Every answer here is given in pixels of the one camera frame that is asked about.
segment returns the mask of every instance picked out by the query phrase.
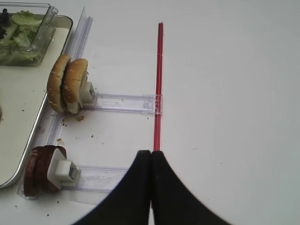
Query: metal tray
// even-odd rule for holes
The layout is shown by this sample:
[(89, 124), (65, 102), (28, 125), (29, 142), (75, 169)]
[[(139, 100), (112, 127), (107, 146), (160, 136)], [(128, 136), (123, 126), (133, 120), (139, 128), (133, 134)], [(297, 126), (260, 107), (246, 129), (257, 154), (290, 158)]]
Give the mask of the metal tray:
[[(6, 102), (7, 107), (9, 107), (10, 110), (2, 107), (2, 119), (0, 121), (0, 188), (5, 188), (15, 183), (23, 171), (27, 156), (35, 141), (36, 133), (39, 130), (43, 114), (48, 105), (46, 101), (45, 87), (49, 71), (52, 67), (51, 65), (53, 65), (55, 62), (54, 60), (56, 60), (60, 53), (62, 53), (64, 49), (68, 47), (69, 40), (71, 39), (70, 34), (73, 27), (73, 21), (71, 18), (58, 15), (55, 18), (54, 24), (56, 28), (64, 28), (67, 30), (64, 30), (64, 32), (61, 33), (55, 32), (43, 62), (39, 66), (32, 68), (1, 67), (2, 77), (0, 76), (0, 84), (2, 83), (3, 85), (2, 87), (0, 85), (0, 92), (2, 95), (2, 97), (0, 96), (0, 105), (2, 103), (5, 104)], [(53, 50), (54, 47), (51, 49), (51, 46), (56, 46), (57, 48), (58, 45), (60, 46), (59, 50)], [(4, 75), (4, 73), (13, 74), (15, 77), (16, 74), (18, 74), (20, 80), (15, 80), (16, 82), (12, 82), (12, 76)], [(23, 88), (26, 86), (26, 84), (22, 86), (22, 79), (26, 77), (26, 73), (30, 74), (31, 78), (35, 74), (39, 76), (39, 81), (41, 83), (35, 83), (35, 85), (39, 87), (39, 91), (20, 90), (20, 87)], [(9, 98), (12, 99), (11, 102), (8, 102), (7, 100), (8, 90), (11, 91), (9, 96)]]

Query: red rod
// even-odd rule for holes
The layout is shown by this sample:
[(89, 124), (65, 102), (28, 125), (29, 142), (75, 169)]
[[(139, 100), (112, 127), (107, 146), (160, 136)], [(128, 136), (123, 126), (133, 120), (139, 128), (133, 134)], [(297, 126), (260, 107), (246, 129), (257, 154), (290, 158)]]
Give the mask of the red rod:
[(154, 123), (154, 151), (160, 151), (160, 133), (161, 133), (161, 83), (163, 72), (163, 23), (158, 24), (158, 38), (157, 38), (157, 78), (156, 78), (156, 95), (157, 95), (157, 113), (155, 114)]

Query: clear plastic container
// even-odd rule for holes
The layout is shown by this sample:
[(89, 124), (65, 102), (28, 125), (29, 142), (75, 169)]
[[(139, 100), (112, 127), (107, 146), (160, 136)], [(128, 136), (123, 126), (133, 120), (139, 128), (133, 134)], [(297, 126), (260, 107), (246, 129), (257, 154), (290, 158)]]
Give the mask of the clear plastic container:
[(9, 13), (9, 23), (0, 25), (6, 30), (0, 40), (0, 65), (37, 66), (55, 32), (58, 10), (49, 4), (0, 2), (0, 12), (3, 9)]

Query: hamburger bun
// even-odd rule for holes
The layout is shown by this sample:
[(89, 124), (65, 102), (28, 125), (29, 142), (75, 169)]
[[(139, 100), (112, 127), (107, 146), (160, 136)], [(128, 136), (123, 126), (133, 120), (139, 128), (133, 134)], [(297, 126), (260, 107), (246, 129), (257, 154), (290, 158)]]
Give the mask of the hamburger bun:
[(67, 106), (63, 101), (61, 86), (66, 68), (71, 62), (71, 57), (61, 55), (55, 62), (48, 78), (47, 94), (48, 102), (54, 111), (63, 113)]
[(77, 114), (80, 106), (83, 105), (80, 92), (88, 80), (87, 68), (86, 59), (77, 59), (71, 62), (65, 71), (62, 95), (67, 111), (71, 114)]

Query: food crumb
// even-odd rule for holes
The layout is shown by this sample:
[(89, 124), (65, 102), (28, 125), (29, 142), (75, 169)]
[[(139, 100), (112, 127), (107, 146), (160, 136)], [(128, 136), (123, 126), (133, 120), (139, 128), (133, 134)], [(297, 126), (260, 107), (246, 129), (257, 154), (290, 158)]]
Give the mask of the food crumb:
[(84, 116), (78, 116), (78, 117), (76, 117), (76, 120), (77, 120), (78, 122), (80, 122), (80, 121), (84, 120)]

